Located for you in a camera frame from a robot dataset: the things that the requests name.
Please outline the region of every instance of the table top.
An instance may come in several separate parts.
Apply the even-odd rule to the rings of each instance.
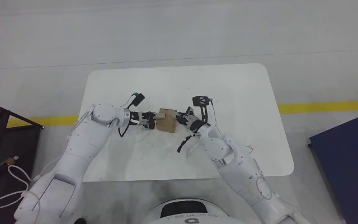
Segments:
[[[99,70],[87,80],[80,116],[91,104],[124,104],[133,92],[145,99],[132,111],[185,111],[192,97],[213,99],[218,127],[243,145],[265,176],[289,175],[293,159],[266,68],[261,64],[226,64]],[[200,109],[194,108],[200,115]],[[208,107],[209,123],[214,113]],[[83,181],[203,179],[220,177],[198,138],[177,147],[190,132],[177,125],[176,133],[130,127],[121,138],[113,131],[92,161]]]

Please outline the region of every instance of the yellow floor line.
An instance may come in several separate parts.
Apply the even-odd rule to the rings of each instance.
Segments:
[[[358,101],[340,102],[311,102],[305,104],[278,104],[280,114],[300,114],[300,113],[322,113],[331,111],[358,111]],[[78,115],[68,116],[43,116],[30,118],[34,122],[43,126],[64,126],[73,125],[78,120]],[[7,128],[28,125],[26,122],[16,118],[9,119]]]
[[[278,104],[280,114],[322,113],[358,110],[358,101],[311,102],[305,104]]]
[[[43,126],[64,126],[64,125],[73,125],[78,120],[78,115],[69,115],[69,116],[42,116],[39,118],[29,118],[36,123],[39,123]],[[19,127],[29,125],[27,122],[23,122],[17,118],[9,119],[7,123],[7,128]]]

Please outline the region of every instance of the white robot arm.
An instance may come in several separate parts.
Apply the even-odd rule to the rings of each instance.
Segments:
[[[258,163],[240,142],[231,136],[221,135],[217,127],[207,123],[206,106],[209,103],[212,99],[208,97],[193,97],[194,106],[201,107],[202,119],[194,115],[191,107],[185,113],[174,115],[180,124],[193,132],[191,136],[200,136],[205,151],[229,187],[251,206],[263,224],[309,224],[299,211],[290,209],[269,187]]]
[[[262,223],[309,224],[300,212],[288,208],[270,189],[257,162],[239,142],[230,136],[219,134],[216,127],[207,123],[208,117],[204,114],[206,107],[202,105],[208,105],[210,100],[207,97],[196,99],[198,101],[193,99],[193,103],[194,106],[201,107],[202,119],[196,117],[190,108],[186,113],[177,113],[176,119],[191,130],[193,135],[200,136],[200,141],[221,176],[238,195],[246,200]],[[82,196],[82,178],[115,127],[128,127],[132,124],[153,129],[154,119],[163,117],[161,114],[151,112],[137,113],[125,108],[115,108],[109,103],[92,105],[74,126],[65,152],[55,168],[41,177],[30,189],[40,198],[41,210],[37,224],[74,223],[79,218],[76,211]],[[14,214],[16,224],[34,223],[38,211],[38,200],[32,194],[26,194]],[[221,219],[208,215],[193,218],[188,222],[181,218],[161,218],[156,223],[199,223],[198,219],[204,219],[203,221],[211,219],[213,222],[227,224],[235,222],[232,218]]]
[[[154,119],[165,114],[132,112],[109,103],[91,105],[68,136],[66,149],[51,172],[30,189],[40,198],[25,194],[14,217],[16,224],[34,223],[40,209],[39,223],[74,223],[82,197],[82,178],[115,127],[143,125],[153,129]]]

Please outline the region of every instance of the cardboard box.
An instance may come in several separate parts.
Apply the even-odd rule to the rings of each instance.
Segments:
[[[157,120],[157,129],[163,132],[175,133],[177,127],[177,120],[174,116],[171,115],[171,109],[161,108],[159,113],[167,114],[167,117],[164,119]]]

